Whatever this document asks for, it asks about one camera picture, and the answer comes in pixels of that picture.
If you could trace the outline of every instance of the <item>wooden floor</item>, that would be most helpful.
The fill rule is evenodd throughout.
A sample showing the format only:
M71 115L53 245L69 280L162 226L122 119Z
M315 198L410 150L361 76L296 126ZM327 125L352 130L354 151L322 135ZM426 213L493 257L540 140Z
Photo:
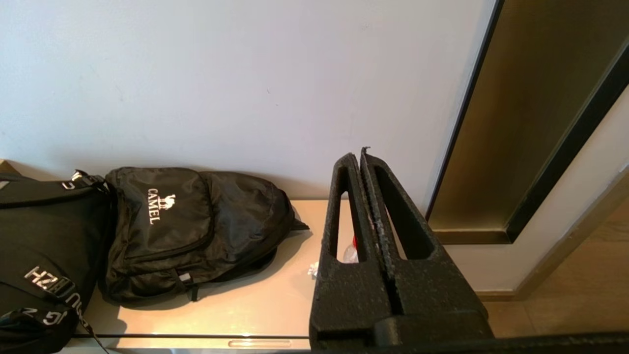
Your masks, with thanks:
M485 306L496 337L629 331L629 200L526 301Z

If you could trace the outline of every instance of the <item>black nylon fabric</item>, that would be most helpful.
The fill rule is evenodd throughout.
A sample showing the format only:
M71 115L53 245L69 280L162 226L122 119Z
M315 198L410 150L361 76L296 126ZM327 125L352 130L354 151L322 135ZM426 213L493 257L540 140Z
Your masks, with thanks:
M104 290L122 304L259 271L294 223L282 190L241 173L120 168L106 179L119 217Z
M11 181L0 189L0 352L55 353L74 333L77 309L54 299L25 275L39 267L38 273L71 279L82 313L111 241L111 200L95 188L65 191L61 182L38 183L16 175L0 175L0 181ZM51 188L59 188L58 196L52 196ZM38 195L51 198L16 203L20 193L30 201ZM65 311L58 323L43 323L56 320L51 312Z

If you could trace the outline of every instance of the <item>backpack buckle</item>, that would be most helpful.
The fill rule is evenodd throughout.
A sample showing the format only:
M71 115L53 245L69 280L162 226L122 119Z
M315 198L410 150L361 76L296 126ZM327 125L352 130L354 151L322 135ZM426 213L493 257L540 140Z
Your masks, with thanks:
M77 291L77 287L72 280L66 277L59 277L53 285L44 291L60 300L65 300L68 296Z
M105 186L105 179L103 177L93 176L79 169L74 170L74 174L72 175L70 180L73 182L80 181L84 185L88 187L94 187L103 193L107 193L109 191Z

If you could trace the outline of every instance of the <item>black backpack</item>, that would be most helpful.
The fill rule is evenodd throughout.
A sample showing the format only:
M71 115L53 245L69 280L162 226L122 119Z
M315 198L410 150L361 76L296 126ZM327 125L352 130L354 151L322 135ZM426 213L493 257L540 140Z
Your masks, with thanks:
M82 313L113 236L112 211L98 176L0 174L1 353L55 353L77 323L93 335Z
M271 182L230 172L120 168L106 177L118 196L116 238L104 292L122 304L163 299L259 271L295 220Z

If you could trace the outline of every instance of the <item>white wall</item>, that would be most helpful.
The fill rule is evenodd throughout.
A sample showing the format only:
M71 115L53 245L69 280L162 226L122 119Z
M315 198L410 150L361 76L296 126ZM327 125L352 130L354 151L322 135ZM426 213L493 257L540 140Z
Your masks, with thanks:
M474 290L515 290L629 164L629 88L510 245L447 246Z
M487 26L476 1L0 3L0 158L261 174L327 198L371 146L425 210Z

